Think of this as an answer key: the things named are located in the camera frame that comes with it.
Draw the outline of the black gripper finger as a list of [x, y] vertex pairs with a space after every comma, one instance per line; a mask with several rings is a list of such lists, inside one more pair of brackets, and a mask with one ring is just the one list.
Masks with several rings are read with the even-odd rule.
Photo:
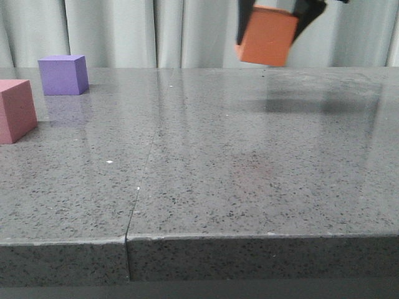
[[316, 20], [327, 7], [325, 1], [320, 0], [296, 0], [294, 5], [293, 16], [298, 18], [298, 23], [292, 45], [301, 35], [301, 33], [309, 26], [314, 20]]
[[241, 45], [255, 2], [255, 0], [238, 0], [237, 45]]

